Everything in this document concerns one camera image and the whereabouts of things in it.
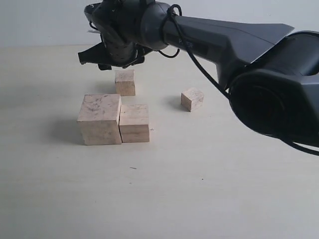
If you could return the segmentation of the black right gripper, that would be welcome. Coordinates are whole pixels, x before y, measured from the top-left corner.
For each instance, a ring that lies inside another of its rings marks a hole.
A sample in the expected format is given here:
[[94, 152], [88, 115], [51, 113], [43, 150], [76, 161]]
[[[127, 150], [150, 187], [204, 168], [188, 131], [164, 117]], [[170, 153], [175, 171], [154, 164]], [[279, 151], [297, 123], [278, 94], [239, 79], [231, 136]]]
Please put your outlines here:
[[141, 37], [147, 6], [146, 0], [104, 0], [85, 6], [84, 14], [101, 42], [78, 53], [80, 64], [98, 64], [101, 71], [106, 71], [144, 63], [150, 52], [142, 46]]

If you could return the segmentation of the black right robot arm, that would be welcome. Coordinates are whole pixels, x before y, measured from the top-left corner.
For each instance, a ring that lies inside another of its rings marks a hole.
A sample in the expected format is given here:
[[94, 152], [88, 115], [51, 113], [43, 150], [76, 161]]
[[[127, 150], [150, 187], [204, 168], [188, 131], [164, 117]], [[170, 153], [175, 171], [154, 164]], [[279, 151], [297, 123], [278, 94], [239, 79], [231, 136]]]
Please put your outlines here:
[[101, 42], [78, 54], [81, 64], [127, 68], [174, 46], [216, 65], [209, 81], [245, 126], [306, 153], [318, 146], [318, 32], [187, 17], [155, 0], [104, 0], [84, 14]]

